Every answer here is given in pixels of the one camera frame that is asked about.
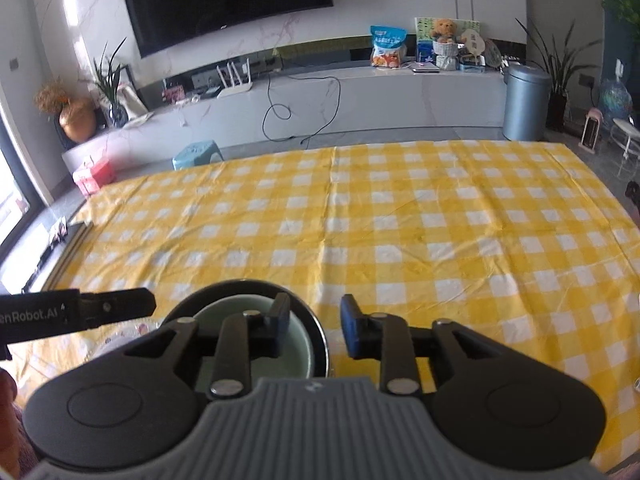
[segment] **red box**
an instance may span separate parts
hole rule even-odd
[[[87,197],[116,180],[111,163],[105,157],[98,162],[94,162],[92,158],[84,161],[82,166],[74,171],[73,177],[82,194]]]

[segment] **plant leaves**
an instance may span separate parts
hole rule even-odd
[[[566,83],[564,83],[565,79],[566,79],[566,74],[567,71],[570,68],[570,58],[568,56],[568,50],[567,50],[567,44],[568,44],[568,39],[571,36],[571,32],[573,31],[574,28],[574,24],[575,24],[575,20],[572,23],[571,28],[569,29],[569,33],[566,35],[566,37],[564,38],[564,53],[562,54],[562,59],[560,59],[560,55],[558,53],[558,48],[556,47],[556,38],[554,36],[552,36],[553,42],[554,42],[554,51],[556,53],[556,56],[558,58],[558,72],[557,72],[557,84],[558,84],[558,91],[562,92],[564,90],[566,90]]]
[[[122,66],[118,65],[114,75],[113,75],[113,83],[112,83],[112,88],[113,88],[113,93],[114,93],[114,97],[117,96],[118,93],[118,85],[120,84],[120,72],[122,72]]]
[[[591,48],[592,46],[596,46],[597,44],[601,44],[602,43],[602,38],[599,40],[593,40],[590,41],[587,44],[584,44],[583,46],[576,48],[574,51],[574,55],[571,58],[571,62],[574,63],[575,62],[575,58],[578,56],[578,54],[580,54],[581,52],[587,50],[588,48]]]
[[[522,27],[522,30],[524,30],[527,33],[527,37],[531,40],[531,43],[533,43],[533,46],[535,46],[536,49],[538,50],[538,52],[540,53],[540,57],[542,57],[542,62],[545,64],[545,67],[544,67],[545,72],[550,73],[549,72],[549,65],[546,62],[545,55],[542,53],[542,49],[540,49],[540,46],[539,46],[538,42],[535,40],[535,38],[533,37],[533,34],[530,33],[529,29],[527,27],[525,27],[518,18],[516,18],[516,21],[518,22],[518,25],[520,25],[520,27]]]
[[[546,56],[548,57],[549,56],[549,49],[546,47],[545,38],[542,37],[542,34],[540,34],[540,31],[536,27],[536,24],[533,22],[533,20],[529,20],[529,21],[531,22],[531,25],[533,26],[533,30],[536,31],[537,35],[539,35],[540,41],[542,41],[542,46],[545,48]]]
[[[113,81],[113,58],[109,59],[109,66],[107,67],[107,83],[111,84],[111,81]]]
[[[94,68],[95,68],[95,78],[98,79],[100,77],[100,70],[98,70],[98,62],[94,57]]]
[[[551,56],[551,54],[549,54],[548,57],[548,66],[548,73],[551,76],[551,86],[555,89],[558,80],[556,79],[556,67],[554,66],[554,58],[553,56]]]
[[[566,37],[564,38],[564,50],[565,51],[569,47],[569,40],[571,39],[571,35],[574,33],[574,27],[575,27],[575,18],[571,22],[571,27],[569,27],[569,32],[566,34]]]
[[[124,42],[127,41],[127,38],[125,38],[124,40],[122,40],[120,42],[120,44],[118,45],[118,47],[116,48],[116,50],[113,52],[113,55],[111,56],[111,59],[113,59],[114,57],[116,57],[116,54],[118,53],[118,51],[120,50],[120,47],[124,44]]]
[[[564,80],[564,88],[569,84],[572,76],[578,72],[578,70],[586,70],[588,68],[599,68],[599,65],[594,64],[582,64],[582,65],[573,65],[566,73],[566,78]]]
[[[555,34],[551,35],[551,43],[552,43],[553,48],[554,48],[554,60],[556,62],[556,84],[557,84],[559,81],[562,81],[562,79],[563,79],[562,76],[564,74],[562,73],[562,66],[561,66],[561,63],[560,63],[560,55],[558,54],[558,47],[556,46],[556,35]]]
[[[107,45],[109,43],[104,44],[104,49],[102,50],[102,57],[100,58],[100,73],[102,73],[102,64],[104,63],[104,53],[107,52]]]

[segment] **gray trash can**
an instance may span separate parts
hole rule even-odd
[[[545,129],[551,76],[532,66],[511,65],[502,134],[509,140],[540,140]]]

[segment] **gray gripper base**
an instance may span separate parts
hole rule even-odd
[[[380,394],[367,378],[261,380],[213,402],[165,455],[84,474],[41,463],[27,480],[603,480],[587,460],[515,472],[475,460],[438,432],[416,399]]]

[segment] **white wall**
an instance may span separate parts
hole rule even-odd
[[[601,2],[602,0],[527,0],[527,10],[529,18],[536,23],[549,48],[551,35],[554,34],[556,41],[560,43],[564,41],[575,18],[575,30],[570,45],[580,46],[604,38],[604,12]],[[540,56],[532,44],[529,43],[527,51],[531,59],[540,61]],[[577,63],[602,65],[602,45],[582,52],[577,58]],[[597,85],[600,69],[585,70],[584,73],[593,75]],[[569,83],[568,94],[572,107],[591,108],[589,89],[578,85],[578,74]]]
[[[15,136],[18,150],[23,151],[23,160],[31,166],[28,173],[36,188],[44,186],[50,193],[68,173],[56,131],[33,103],[34,94],[48,79],[33,18],[32,0],[0,0],[0,105],[7,129]],[[19,64],[15,71],[9,68],[13,58]],[[49,198],[46,191],[41,195]]]
[[[90,58],[104,44],[113,50],[127,37],[121,61],[132,65],[136,82],[146,85],[205,64],[274,46],[369,33],[370,25],[396,25],[414,31],[415,16],[475,18],[482,33],[500,40],[526,37],[514,18],[526,16],[526,0],[334,0],[329,9],[273,16],[219,30],[140,59],[124,0],[76,0],[79,26],[67,27],[62,0],[34,0],[44,49],[54,74],[78,80],[73,44],[82,37]]]

